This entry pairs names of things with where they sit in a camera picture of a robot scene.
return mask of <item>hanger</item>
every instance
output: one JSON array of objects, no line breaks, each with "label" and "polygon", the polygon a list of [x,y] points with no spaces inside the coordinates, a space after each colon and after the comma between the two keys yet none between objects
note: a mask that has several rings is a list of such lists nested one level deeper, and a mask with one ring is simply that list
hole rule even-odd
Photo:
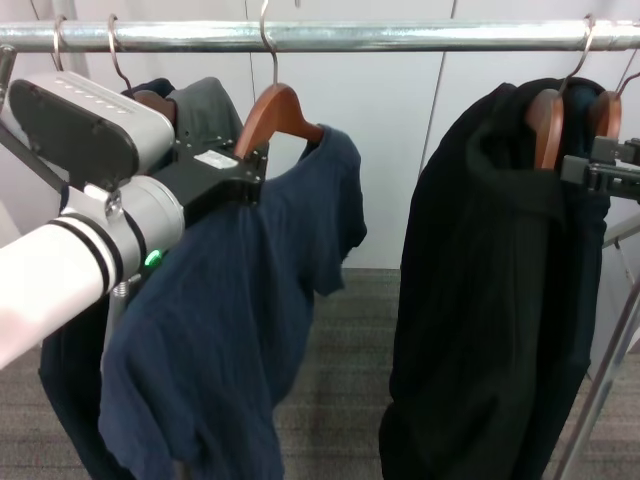
[{"label": "hanger", "polygon": [[593,126],[593,131],[596,136],[618,138],[620,134],[620,125],[622,124],[622,100],[620,95],[624,90],[622,82],[624,76],[627,74],[633,58],[635,57],[637,50],[633,52],[627,68],[625,69],[622,79],[618,84],[618,88],[615,92],[602,92],[598,96],[596,103],[591,106],[589,110],[589,119]]},{"label": "hanger", "polygon": [[127,92],[129,96],[133,98],[136,102],[141,103],[153,110],[160,112],[165,117],[169,119],[171,125],[176,125],[176,104],[162,98],[155,92],[136,92],[132,93],[131,82],[127,78],[127,76],[122,73],[120,69],[120,65],[118,63],[118,56],[116,55],[116,33],[115,33],[115,22],[118,17],[115,14],[111,14],[109,16],[109,51],[111,52],[111,60],[113,61],[113,66],[116,68],[116,73],[120,78],[124,80],[124,83],[127,84]]},{"label": "hanger", "polygon": [[127,84],[127,91],[129,92],[129,96],[132,97],[132,93],[131,93],[131,82],[129,81],[129,79],[127,78],[127,76],[122,73],[122,70],[120,70],[120,65],[118,64],[118,57],[116,55],[116,43],[117,43],[117,39],[116,39],[116,32],[115,32],[115,23],[116,20],[118,19],[118,17],[115,16],[115,14],[111,14],[109,15],[109,50],[111,51],[111,60],[113,61],[113,66],[116,67],[116,73],[118,74],[118,76],[124,80],[124,83]]},{"label": "hanger", "polygon": [[62,66],[62,58],[60,57],[60,25],[67,19],[64,15],[58,15],[56,17],[56,23],[53,27],[53,63],[56,66],[58,72],[64,71]]},{"label": "hanger", "polygon": [[586,18],[590,21],[589,33],[578,66],[564,79],[559,90],[546,89],[540,92],[529,105],[525,115],[526,124],[536,132],[535,168],[537,169],[554,170],[556,166],[564,124],[562,94],[567,88],[569,79],[582,67],[593,40],[595,22],[592,15],[587,15]]},{"label": "hanger", "polygon": [[245,158],[256,147],[267,143],[275,132],[320,143],[324,130],[305,120],[296,92],[284,83],[278,83],[278,57],[264,29],[269,0],[264,0],[260,15],[260,35],[273,57],[273,85],[267,88],[251,109],[234,154]]}]

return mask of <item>navy blue t-shirt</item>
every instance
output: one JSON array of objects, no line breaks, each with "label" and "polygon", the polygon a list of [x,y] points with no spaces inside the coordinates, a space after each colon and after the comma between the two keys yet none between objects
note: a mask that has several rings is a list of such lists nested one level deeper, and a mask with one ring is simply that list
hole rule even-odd
[{"label": "navy blue t-shirt", "polygon": [[100,432],[139,480],[281,480],[273,409],[290,391],[314,291],[343,287],[366,235],[360,155],[324,127],[260,204],[189,229],[126,311],[104,359]]}]

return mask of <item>green led light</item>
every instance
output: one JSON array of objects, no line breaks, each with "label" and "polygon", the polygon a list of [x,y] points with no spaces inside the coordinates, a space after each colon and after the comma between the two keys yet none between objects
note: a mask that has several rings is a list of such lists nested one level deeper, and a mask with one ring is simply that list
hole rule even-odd
[{"label": "green led light", "polygon": [[160,260],[162,260],[162,252],[160,250],[154,250],[147,256],[144,265],[145,267],[154,267],[160,263]]}]

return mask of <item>metal hanger hook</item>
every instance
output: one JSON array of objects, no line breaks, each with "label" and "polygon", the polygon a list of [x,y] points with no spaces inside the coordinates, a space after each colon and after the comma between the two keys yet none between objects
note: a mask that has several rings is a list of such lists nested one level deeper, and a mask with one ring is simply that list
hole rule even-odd
[{"label": "metal hanger hook", "polygon": [[64,15],[56,17],[56,23],[53,27],[53,63],[56,65],[58,72],[64,71],[62,66],[62,58],[60,57],[60,25],[67,19]]},{"label": "metal hanger hook", "polygon": [[627,74],[627,71],[629,70],[629,67],[633,63],[633,59],[636,56],[636,53],[638,53],[638,50],[633,52],[633,55],[631,55],[631,58],[629,59],[629,64],[627,65],[627,68],[625,69],[624,73],[622,74],[622,79],[620,80],[620,83],[618,84],[618,88],[616,89],[616,94],[618,95],[618,98],[620,98],[620,96],[622,95],[622,92],[624,92],[624,89],[627,88],[627,85],[629,84],[629,82],[631,80],[633,80],[634,78],[640,77],[640,72],[638,72],[638,73],[636,73],[634,75],[631,75],[631,76],[627,77],[626,79],[624,78],[624,76]]},{"label": "metal hanger hook", "polygon": [[118,17],[115,14],[109,15],[109,50],[111,51],[111,60],[113,61],[113,66],[116,67],[116,73],[118,76],[124,80],[127,84],[127,91],[129,95],[131,95],[131,82],[126,77],[122,70],[120,70],[120,65],[118,64],[118,57],[116,56],[116,33],[115,33],[115,23]]},{"label": "metal hanger hook", "polygon": [[278,83],[278,56],[276,55],[275,43],[267,36],[266,32],[264,31],[264,19],[267,15],[268,6],[269,0],[264,0],[264,2],[262,2],[262,10],[260,13],[260,36],[262,37],[265,48],[269,50],[269,53],[271,53],[271,57],[273,58],[273,84],[275,85],[276,83]]},{"label": "metal hanger hook", "polygon": [[589,50],[591,49],[591,42],[593,42],[593,35],[595,33],[595,25],[596,25],[596,19],[592,14],[587,15],[586,17],[584,17],[585,20],[589,21],[589,31],[587,32],[587,41],[584,45],[584,52],[582,52],[582,57],[580,57],[580,62],[578,62],[578,66],[573,70],[573,72],[571,72],[569,75],[567,75],[567,77],[564,79],[564,81],[562,82],[562,85],[560,86],[560,90],[558,90],[558,92],[560,93],[560,95],[563,94],[564,90],[567,88],[567,85],[569,84],[569,80],[580,71],[580,69],[582,68],[582,65],[584,64],[584,61],[587,59],[587,55],[589,55]]}]

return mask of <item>t-shirt sleeve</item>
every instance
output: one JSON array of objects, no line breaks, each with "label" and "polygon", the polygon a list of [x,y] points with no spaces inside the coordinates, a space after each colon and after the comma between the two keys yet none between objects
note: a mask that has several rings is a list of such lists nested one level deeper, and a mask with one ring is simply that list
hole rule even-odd
[{"label": "t-shirt sleeve", "polygon": [[100,433],[136,479],[173,480],[172,458],[198,454],[190,409],[173,384],[162,332],[125,322],[104,357]]},{"label": "t-shirt sleeve", "polygon": [[315,290],[324,296],[344,287],[342,262],[367,234],[360,186],[360,153],[346,134],[337,130],[332,134],[338,137],[336,147],[330,152],[338,157],[333,159],[337,174],[332,175],[336,194],[331,197],[327,223],[317,236],[321,253],[317,256],[314,275]]}]

